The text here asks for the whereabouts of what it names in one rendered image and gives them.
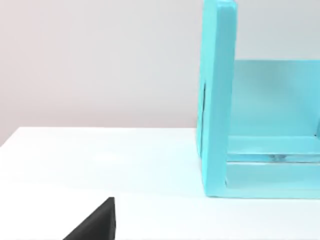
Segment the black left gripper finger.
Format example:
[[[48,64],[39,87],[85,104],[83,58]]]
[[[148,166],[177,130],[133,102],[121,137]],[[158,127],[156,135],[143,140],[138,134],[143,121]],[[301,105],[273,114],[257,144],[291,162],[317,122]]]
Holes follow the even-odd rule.
[[[108,197],[63,240],[115,240],[116,204]]]

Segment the light blue rack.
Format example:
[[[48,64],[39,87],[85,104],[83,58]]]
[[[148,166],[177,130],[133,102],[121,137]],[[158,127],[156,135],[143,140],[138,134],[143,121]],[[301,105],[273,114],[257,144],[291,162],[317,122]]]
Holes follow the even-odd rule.
[[[208,197],[320,200],[320,59],[235,58],[235,0],[203,0],[196,148]]]

